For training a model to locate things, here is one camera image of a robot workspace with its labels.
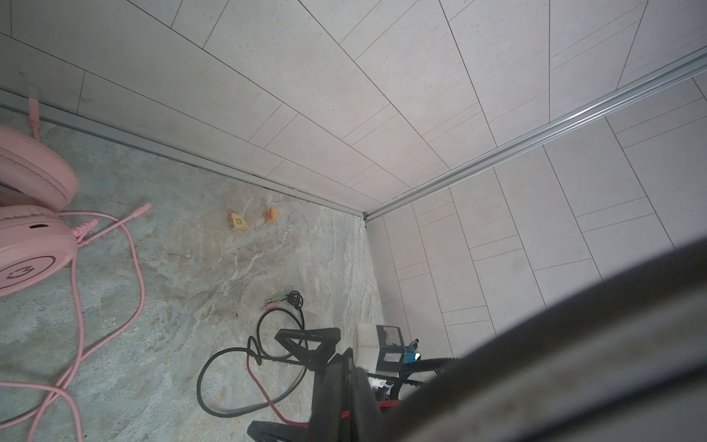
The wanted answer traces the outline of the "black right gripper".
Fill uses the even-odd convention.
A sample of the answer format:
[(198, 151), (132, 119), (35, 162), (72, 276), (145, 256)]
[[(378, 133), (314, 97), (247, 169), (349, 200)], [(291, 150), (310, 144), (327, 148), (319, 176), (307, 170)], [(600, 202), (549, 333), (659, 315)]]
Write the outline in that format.
[(311, 331), (283, 329), (275, 340), (296, 362), (315, 375), (313, 411), (307, 423), (284, 418), (263, 386), (258, 388), (278, 423), (254, 421), (248, 435), (255, 441), (373, 441), (381, 411), (366, 372), (354, 368), (351, 355), (336, 354), (337, 328)]

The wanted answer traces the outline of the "white black headphones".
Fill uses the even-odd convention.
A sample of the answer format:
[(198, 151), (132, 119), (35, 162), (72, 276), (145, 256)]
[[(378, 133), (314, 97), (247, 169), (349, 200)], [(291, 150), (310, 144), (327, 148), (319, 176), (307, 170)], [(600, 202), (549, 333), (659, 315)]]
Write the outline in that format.
[(448, 368), (378, 441), (703, 441), (706, 244), (617, 274)]

